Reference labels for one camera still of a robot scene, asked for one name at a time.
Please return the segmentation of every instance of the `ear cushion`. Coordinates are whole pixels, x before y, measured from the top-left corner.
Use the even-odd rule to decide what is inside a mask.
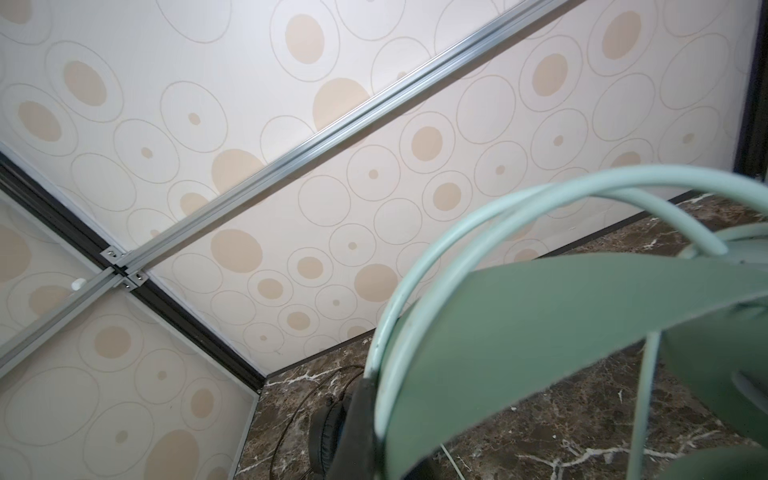
[[[334,402],[312,415],[309,457],[313,472],[325,475],[330,470],[345,416],[341,402]]]

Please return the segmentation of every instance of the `wallpaper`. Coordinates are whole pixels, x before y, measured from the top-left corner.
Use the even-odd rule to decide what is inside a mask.
[[[72,282],[94,276],[20,209],[0,195],[0,345],[62,303]]]
[[[0,478],[225,480],[255,398],[108,293],[0,379]]]
[[[515,3],[6,2],[0,139],[135,248]],[[730,169],[758,6],[586,0],[152,275],[262,372],[327,349],[501,195],[632,164]],[[563,207],[482,266],[635,211]]]

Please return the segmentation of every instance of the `marble floor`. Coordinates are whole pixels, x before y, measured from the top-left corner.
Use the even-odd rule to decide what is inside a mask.
[[[762,220],[751,210],[718,197],[698,197],[680,205],[712,230]],[[658,219],[646,218],[566,254],[614,251],[674,255],[685,244],[679,233]],[[369,345],[367,334],[268,380],[236,480],[270,477],[275,445],[296,406],[333,370],[362,365]],[[641,344],[630,346],[508,407],[446,443],[446,448],[467,480],[624,478],[641,348]],[[357,372],[349,369],[337,375],[307,399],[274,458],[274,478],[302,478],[309,468],[306,433],[311,413],[329,396],[339,395]],[[461,380],[456,379],[456,388],[461,387]],[[670,460],[695,449],[746,442],[659,365],[645,478],[656,477]],[[442,453],[435,458],[443,478],[458,478]]]

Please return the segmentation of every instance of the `white knob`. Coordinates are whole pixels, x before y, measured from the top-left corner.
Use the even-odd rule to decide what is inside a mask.
[[[77,280],[72,282],[72,290],[77,292],[83,287],[83,285],[85,285],[86,282],[87,280],[85,278],[78,278]]]

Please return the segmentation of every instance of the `green panel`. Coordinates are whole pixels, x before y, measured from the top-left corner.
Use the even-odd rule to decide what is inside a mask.
[[[675,460],[658,480],[768,480],[768,450],[747,446],[701,450]]]
[[[735,307],[676,326],[662,335],[660,352],[667,368],[719,419],[768,446],[768,415],[731,381],[739,371],[766,391],[768,307]]]
[[[389,424],[386,477],[649,331],[767,294],[768,273],[758,270],[629,253],[474,272],[414,358]]]

